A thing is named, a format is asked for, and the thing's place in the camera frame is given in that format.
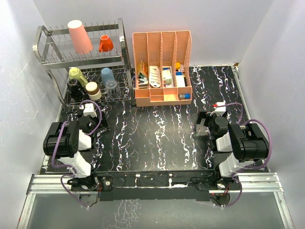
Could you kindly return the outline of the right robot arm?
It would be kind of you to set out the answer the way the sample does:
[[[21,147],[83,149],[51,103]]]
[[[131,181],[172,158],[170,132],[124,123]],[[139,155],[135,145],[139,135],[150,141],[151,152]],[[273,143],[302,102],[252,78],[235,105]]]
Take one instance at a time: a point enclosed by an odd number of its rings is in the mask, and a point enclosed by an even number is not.
[[[258,160],[267,159],[271,147],[258,124],[230,124],[227,112],[217,114],[199,111],[194,129],[203,126],[208,130],[210,149],[215,153],[228,153],[227,159],[215,166],[213,185],[227,193],[239,171]]]

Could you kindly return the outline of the blue plastic cup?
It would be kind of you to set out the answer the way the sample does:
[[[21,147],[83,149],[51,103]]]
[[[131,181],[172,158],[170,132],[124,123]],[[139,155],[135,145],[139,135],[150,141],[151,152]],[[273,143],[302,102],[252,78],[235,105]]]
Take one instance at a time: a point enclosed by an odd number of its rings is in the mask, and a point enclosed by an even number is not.
[[[102,68],[101,70],[101,78],[102,78],[102,84],[104,87],[106,87],[106,84],[109,81],[115,81],[115,77],[113,75],[113,72],[110,68]]]

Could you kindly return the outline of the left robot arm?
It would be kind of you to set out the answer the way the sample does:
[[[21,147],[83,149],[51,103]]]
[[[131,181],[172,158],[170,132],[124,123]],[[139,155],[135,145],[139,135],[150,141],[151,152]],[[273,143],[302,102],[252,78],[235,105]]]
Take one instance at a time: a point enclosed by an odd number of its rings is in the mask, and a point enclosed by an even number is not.
[[[51,158],[53,168],[67,168],[70,173],[67,184],[88,191],[98,189],[99,181],[93,175],[93,169],[81,152],[93,149],[95,132],[107,127],[104,112],[93,115],[80,115],[76,121],[53,122],[43,141],[43,151]]]

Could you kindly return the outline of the light green mug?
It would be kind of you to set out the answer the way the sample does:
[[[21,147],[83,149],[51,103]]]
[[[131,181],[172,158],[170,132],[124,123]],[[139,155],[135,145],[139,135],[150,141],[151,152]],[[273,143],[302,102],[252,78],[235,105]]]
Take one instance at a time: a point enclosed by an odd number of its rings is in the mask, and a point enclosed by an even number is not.
[[[82,87],[85,87],[86,84],[88,83],[82,71],[76,67],[71,67],[69,69],[69,78],[78,80],[81,83]]]

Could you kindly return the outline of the cream and brown tumbler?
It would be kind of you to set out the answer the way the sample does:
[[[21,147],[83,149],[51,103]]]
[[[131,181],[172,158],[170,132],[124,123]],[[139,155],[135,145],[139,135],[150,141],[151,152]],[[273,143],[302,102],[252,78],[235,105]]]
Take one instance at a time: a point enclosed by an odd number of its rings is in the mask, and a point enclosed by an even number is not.
[[[85,85],[85,89],[87,91],[89,98],[93,101],[97,101],[102,97],[102,93],[96,82],[88,82]]]

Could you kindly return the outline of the clear faceted glass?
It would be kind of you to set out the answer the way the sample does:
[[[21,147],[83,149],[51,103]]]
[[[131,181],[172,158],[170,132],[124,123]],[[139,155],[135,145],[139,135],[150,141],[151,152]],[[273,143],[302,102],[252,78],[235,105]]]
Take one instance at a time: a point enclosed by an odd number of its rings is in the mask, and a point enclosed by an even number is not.
[[[121,90],[116,80],[107,81],[105,89],[109,99],[116,99],[121,95]]]

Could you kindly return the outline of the black mug white inside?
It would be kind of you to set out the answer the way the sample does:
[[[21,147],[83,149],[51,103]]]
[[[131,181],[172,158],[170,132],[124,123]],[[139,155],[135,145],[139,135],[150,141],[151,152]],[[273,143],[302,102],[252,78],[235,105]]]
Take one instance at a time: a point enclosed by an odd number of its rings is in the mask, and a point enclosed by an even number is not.
[[[83,89],[81,83],[77,79],[70,79],[68,81],[68,90],[74,100],[80,100],[83,98]]]

